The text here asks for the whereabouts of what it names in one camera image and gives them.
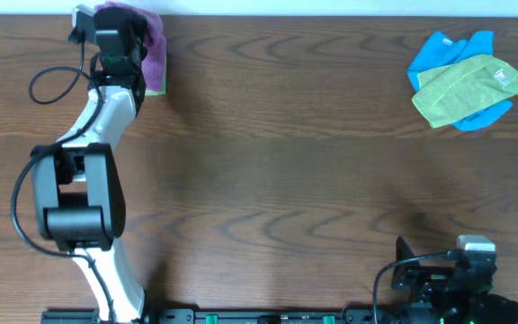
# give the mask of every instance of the white background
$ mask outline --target white background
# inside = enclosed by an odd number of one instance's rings
[[[0,14],[69,14],[99,0],[0,0]],[[518,0],[127,0],[158,14],[518,17]]]

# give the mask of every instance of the wooden table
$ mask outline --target wooden table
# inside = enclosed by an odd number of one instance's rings
[[[406,76],[436,30],[495,31],[496,56],[518,68],[518,19],[164,20],[169,95],[145,101],[115,154],[123,237],[151,300],[341,308],[371,301],[397,236],[426,253],[476,233],[497,244],[495,292],[518,301],[518,98],[488,129],[431,130]],[[29,250],[9,216],[31,148],[87,100],[85,82],[51,106],[27,95],[40,70],[76,66],[70,31],[68,16],[0,16],[0,323],[96,306],[75,264]],[[71,77],[42,80],[38,94]],[[30,181],[19,213],[37,236]],[[380,302],[404,298],[389,280]]]

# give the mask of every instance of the cloth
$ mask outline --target cloth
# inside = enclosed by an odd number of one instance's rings
[[[437,128],[518,95],[518,71],[499,58],[477,55],[417,75],[413,104]]]
[[[407,70],[411,85],[415,91],[419,91],[417,76],[428,69],[457,63],[479,54],[493,55],[494,36],[495,34],[492,31],[478,31],[471,36],[469,41],[459,40],[455,42],[443,33],[436,31],[421,48]],[[461,121],[454,122],[453,126],[460,131],[475,131],[485,128],[496,122],[512,106],[513,103],[504,100],[482,111],[475,112]]]
[[[143,45],[147,48],[147,56],[143,59],[143,62],[141,62],[141,71],[145,78],[146,89],[155,93],[155,95],[164,94],[167,40],[163,35],[163,21],[161,17],[156,13],[113,1],[98,4],[95,6],[95,10],[101,10],[111,6],[130,9],[147,18],[147,34],[143,40]]]

